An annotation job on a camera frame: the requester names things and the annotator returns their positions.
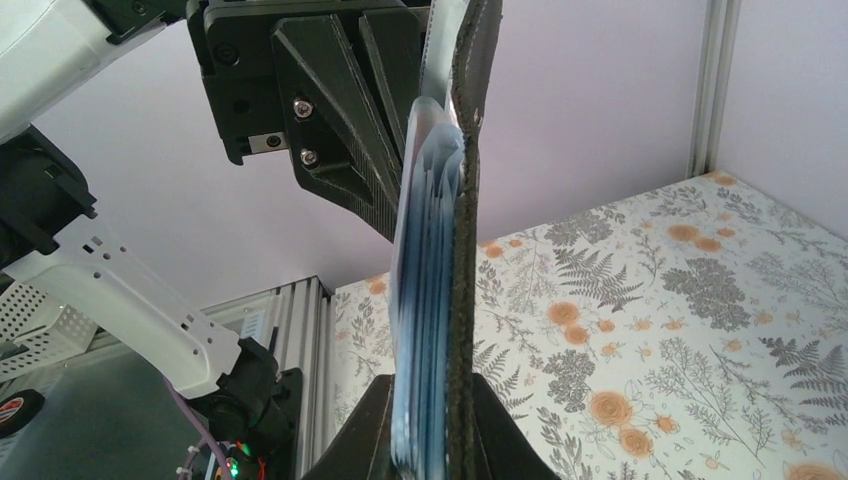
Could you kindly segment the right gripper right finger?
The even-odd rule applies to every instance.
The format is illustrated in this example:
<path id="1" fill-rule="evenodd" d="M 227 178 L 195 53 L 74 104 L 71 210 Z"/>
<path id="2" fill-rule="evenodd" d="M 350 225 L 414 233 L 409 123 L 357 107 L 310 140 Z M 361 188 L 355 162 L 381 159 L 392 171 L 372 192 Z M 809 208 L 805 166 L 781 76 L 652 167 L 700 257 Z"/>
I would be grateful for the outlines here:
<path id="1" fill-rule="evenodd" d="M 556 480 L 487 380 L 473 374 L 474 479 Z"/>

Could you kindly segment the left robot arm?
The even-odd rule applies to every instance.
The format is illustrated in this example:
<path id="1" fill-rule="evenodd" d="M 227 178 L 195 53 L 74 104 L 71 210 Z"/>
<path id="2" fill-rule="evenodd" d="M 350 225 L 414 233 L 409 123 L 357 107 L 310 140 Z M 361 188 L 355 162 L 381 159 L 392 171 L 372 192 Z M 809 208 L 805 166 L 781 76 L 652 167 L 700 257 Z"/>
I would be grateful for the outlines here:
<path id="1" fill-rule="evenodd" d="M 1 269 L 76 308 L 205 417 L 226 478 L 322 479 L 315 380 L 218 325 L 128 248 L 35 118 L 184 22 L 229 160 L 289 150 L 299 185 L 390 237 L 425 1 L 5 1 Z"/>

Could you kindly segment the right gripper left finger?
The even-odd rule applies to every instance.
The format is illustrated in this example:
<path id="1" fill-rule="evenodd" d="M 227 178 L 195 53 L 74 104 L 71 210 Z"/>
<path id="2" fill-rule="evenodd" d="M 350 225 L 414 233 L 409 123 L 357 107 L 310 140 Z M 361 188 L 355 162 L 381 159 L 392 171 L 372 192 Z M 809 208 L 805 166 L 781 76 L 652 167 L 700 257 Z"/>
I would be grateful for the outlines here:
<path id="1" fill-rule="evenodd" d="M 397 479 L 390 456 L 393 375 L 378 375 L 303 480 Z"/>

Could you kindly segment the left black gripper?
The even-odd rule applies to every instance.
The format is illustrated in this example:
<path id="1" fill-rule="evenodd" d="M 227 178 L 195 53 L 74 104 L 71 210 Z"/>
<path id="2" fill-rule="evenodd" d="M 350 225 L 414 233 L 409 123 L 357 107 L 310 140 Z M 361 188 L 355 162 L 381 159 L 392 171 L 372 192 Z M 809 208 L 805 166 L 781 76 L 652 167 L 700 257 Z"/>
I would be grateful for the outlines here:
<path id="1" fill-rule="evenodd" d="M 302 188 L 391 238 L 429 8 L 190 2 L 190 38 L 228 160 L 290 149 Z"/>

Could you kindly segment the black leather card holder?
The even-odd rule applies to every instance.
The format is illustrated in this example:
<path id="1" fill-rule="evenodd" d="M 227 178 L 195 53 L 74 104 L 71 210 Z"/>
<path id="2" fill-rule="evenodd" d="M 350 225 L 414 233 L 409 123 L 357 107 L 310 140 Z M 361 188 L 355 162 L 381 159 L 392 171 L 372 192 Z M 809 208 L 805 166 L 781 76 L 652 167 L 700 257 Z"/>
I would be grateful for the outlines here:
<path id="1" fill-rule="evenodd" d="M 479 137 L 499 1 L 436 1 L 408 115 L 389 314 L 389 457 L 402 479 L 475 474 L 473 330 Z"/>

